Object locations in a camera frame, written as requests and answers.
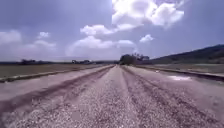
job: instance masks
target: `roadside vegetation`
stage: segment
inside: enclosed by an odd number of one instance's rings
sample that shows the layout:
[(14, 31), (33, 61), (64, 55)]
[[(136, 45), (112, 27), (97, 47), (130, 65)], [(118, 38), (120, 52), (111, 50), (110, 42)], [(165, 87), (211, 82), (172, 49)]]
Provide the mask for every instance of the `roadside vegetation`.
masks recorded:
[(169, 55), (150, 61), (152, 64), (224, 64), (224, 45)]

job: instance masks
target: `sky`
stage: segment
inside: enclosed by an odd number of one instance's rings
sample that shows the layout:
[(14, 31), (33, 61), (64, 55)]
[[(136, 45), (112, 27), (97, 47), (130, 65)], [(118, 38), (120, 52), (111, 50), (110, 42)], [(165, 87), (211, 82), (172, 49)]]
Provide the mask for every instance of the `sky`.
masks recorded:
[(224, 44), (223, 0), (0, 0), (0, 61), (151, 58)]

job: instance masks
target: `asphalt road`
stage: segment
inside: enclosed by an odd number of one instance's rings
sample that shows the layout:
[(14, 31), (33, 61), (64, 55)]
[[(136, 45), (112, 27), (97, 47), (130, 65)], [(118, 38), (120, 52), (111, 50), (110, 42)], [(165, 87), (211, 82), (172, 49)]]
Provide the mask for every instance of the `asphalt road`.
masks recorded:
[(0, 127), (224, 128), (224, 86), (215, 84), (115, 66), (26, 100), (0, 102)]

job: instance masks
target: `road surface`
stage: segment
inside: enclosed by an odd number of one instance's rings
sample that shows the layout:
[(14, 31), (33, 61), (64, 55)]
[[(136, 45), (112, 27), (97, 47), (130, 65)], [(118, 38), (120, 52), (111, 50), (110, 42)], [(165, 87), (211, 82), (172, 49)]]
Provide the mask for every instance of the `road surface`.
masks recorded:
[[(224, 128), (224, 87), (213, 84), (115, 66), (41, 95), (1, 102), (5, 105), (1, 107), (0, 127)], [(4, 93), (0, 100), (7, 97)]]

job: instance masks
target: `grass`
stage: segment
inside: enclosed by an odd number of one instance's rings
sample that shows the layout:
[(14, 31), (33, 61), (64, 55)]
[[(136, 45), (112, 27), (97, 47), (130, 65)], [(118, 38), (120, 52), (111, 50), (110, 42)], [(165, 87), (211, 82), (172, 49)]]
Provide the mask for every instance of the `grass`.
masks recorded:
[(161, 64), (150, 67), (175, 69), (181, 71), (193, 71), (202, 73), (224, 74), (224, 64)]
[(45, 72), (87, 68), (96, 65), (48, 64), (48, 65), (0, 65), (0, 78)]

